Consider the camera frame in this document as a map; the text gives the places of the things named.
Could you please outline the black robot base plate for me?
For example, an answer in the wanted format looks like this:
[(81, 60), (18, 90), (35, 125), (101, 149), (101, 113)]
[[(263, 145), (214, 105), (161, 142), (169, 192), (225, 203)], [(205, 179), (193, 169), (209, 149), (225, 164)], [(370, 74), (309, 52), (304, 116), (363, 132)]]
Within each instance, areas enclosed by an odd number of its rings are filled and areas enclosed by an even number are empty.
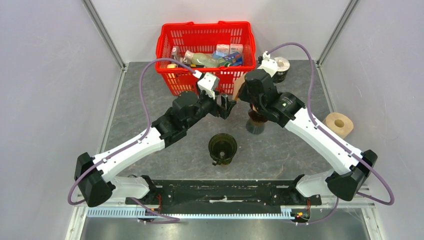
[(150, 180), (155, 187), (139, 199), (162, 214), (277, 214), (281, 206), (320, 206), (319, 195), (294, 193), (291, 180)]

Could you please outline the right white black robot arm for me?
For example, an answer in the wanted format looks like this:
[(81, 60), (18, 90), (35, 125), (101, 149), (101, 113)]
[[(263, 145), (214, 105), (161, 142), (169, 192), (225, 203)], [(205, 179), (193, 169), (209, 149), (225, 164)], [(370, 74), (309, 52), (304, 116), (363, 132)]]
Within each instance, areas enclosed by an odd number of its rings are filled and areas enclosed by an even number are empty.
[(309, 197), (323, 194), (333, 194), (344, 201), (354, 198), (370, 175), (365, 164), (373, 166), (378, 159), (374, 151), (353, 147), (319, 120), (312, 122), (305, 104), (292, 93), (278, 92), (264, 69), (244, 76), (238, 98), (250, 103), (268, 121), (303, 139), (331, 165), (322, 173), (299, 175), (288, 191), (292, 203), (300, 205)]

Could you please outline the dark dripper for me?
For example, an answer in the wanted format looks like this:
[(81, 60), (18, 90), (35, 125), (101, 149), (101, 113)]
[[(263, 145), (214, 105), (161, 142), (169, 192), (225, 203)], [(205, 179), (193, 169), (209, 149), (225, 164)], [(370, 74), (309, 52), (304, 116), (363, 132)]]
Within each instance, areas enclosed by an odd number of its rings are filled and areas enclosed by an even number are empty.
[(238, 149), (233, 136), (227, 133), (214, 135), (208, 143), (209, 155), (214, 166), (229, 165)]

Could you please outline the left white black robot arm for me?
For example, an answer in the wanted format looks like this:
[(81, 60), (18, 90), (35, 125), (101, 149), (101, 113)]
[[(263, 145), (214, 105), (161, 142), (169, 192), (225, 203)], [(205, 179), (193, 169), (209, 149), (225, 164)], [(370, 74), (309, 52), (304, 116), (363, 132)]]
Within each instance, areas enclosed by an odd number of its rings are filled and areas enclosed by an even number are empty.
[(152, 204), (157, 191), (148, 176), (119, 177), (118, 174), (141, 160), (176, 143), (187, 135), (187, 131), (206, 115), (228, 118), (235, 100), (226, 94), (220, 95), (220, 103), (203, 90), (200, 95), (184, 91), (173, 100), (172, 106), (153, 121), (139, 135), (121, 145), (91, 156), (84, 152), (77, 157), (72, 189), (78, 188), (83, 199), (79, 204), (88, 207), (102, 205), (110, 198), (137, 198), (144, 204)]

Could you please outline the brown dripper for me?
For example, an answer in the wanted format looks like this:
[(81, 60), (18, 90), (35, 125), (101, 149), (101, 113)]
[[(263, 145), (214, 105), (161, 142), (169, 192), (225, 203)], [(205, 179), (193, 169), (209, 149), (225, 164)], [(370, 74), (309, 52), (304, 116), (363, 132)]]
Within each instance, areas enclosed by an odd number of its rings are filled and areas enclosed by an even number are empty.
[(248, 115), (251, 120), (256, 123), (266, 123), (268, 121), (267, 117), (261, 113), (258, 113), (253, 105), (250, 105)]

